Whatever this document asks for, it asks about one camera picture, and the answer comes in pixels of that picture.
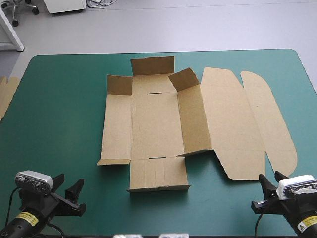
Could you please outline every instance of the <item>green table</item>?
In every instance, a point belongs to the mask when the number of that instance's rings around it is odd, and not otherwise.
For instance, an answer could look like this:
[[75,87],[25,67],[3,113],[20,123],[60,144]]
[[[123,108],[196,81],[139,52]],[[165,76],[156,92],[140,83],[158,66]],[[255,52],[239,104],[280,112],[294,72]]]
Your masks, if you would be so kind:
[[[266,79],[298,152],[294,176],[317,175],[317,97],[293,50],[45,55],[32,58],[0,123],[0,224],[18,171],[56,176],[59,189],[84,178],[82,218],[56,217],[67,234],[252,235],[262,200],[258,182],[231,181],[213,152],[186,159],[188,191],[130,194],[129,166],[97,167],[106,101],[106,75],[132,75],[130,59],[175,55],[175,71],[191,67],[201,79],[205,66],[248,70]],[[266,163],[266,175],[273,171]],[[12,215],[20,200],[14,197]],[[294,235],[282,216],[266,215],[259,235]]]

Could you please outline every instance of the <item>office chair wheel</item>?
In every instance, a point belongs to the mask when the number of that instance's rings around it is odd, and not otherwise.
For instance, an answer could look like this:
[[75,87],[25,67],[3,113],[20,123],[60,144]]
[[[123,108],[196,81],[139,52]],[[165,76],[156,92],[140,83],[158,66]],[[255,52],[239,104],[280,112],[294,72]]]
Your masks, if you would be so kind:
[[33,9],[32,12],[33,12],[34,15],[39,14],[39,10],[37,8]]
[[19,22],[16,20],[12,21],[12,26],[17,27],[19,25]]

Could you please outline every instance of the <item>cardboard sheet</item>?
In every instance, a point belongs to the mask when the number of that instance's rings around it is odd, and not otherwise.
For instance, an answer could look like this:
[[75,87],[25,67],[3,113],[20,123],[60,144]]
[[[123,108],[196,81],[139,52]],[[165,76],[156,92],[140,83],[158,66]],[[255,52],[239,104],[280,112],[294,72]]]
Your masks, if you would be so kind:
[[211,150],[211,140],[199,81],[187,68],[169,77],[177,90],[184,144],[183,156]]
[[258,180],[265,152],[289,175],[296,149],[272,92],[258,75],[206,67],[201,84],[174,57],[132,59],[133,76],[107,77],[98,165],[129,164],[130,192],[188,189],[185,156],[214,150],[229,178]]
[[8,109],[19,83],[20,80],[16,77],[11,77],[9,81],[6,77],[0,77],[0,121]]
[[289,176],[296,168],[297,152],[275,98],[257,74],[243,71],[241,77],[273,170]]
[[228,177],[258,180],[264,145],[242,85],[230,70],[205,68],[201,88],[212,148]]

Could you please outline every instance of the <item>cardboard piece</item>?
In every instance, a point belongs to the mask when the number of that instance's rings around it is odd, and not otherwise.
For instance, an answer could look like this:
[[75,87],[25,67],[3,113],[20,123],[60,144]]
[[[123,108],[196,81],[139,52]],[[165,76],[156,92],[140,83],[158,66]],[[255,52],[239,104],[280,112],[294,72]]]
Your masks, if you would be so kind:
[[258,180],[265,149],[242,85],[232,71],[207,67],[201,90],[212,148],[228,177]]
[[9,81],[6,77],[0,77],[0,121],[8,109],[19,83],[20,80],[16,77],[11,77]]
[[297,152],[274,96],[263,78],[243,71],[241,78],[274,171],[294,172]]
[[186,156],[214,150],[227,175],[258,180],[265,152],[289,175],[297,155],[269,86],[242,72],[205,68],[201,84],[174,57],[132,59],[133,76],[107,76],[98,165],[129,164],[129,192],[188,189]]

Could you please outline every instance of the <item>cardboard flap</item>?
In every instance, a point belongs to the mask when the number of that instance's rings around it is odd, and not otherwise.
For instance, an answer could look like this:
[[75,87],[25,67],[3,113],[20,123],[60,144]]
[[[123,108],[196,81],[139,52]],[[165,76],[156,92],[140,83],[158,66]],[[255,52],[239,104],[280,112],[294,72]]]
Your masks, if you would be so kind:
[[231,179],[258,180],[264,144],[246,93],[230,70],[205,68],[202,97],[212,147]]
[[200,85],[177,93],[184,153],[212,149]]
[[185,158],[131,160],[128,191],[188,189]]
[[0,118],[4,117],[19,83],[16,77],[11,77],[9,81],[6,77],[0,78]]
[[199,81],[191,68],[172,74],[169,79],[177,92],[199,85]]
[[132,95],[132,77],[108,75],[107,93],[113,95]]
[[289,176],[296,168],[297,153],[271,89],[255,73],[243,71],[241,77],[270,163],[274,171]]
[[234,73],[229,69],[223,68],[206,67],[201,84],[217,87],[243,88]]
[[129,163],[130,159],[100,159],[97,165],[128,165]]
[[132,144],[132,96],[108,95],[100,161],[97,165],[128,164]]
[[131,59],[133,75],[174,73],[174,56]]

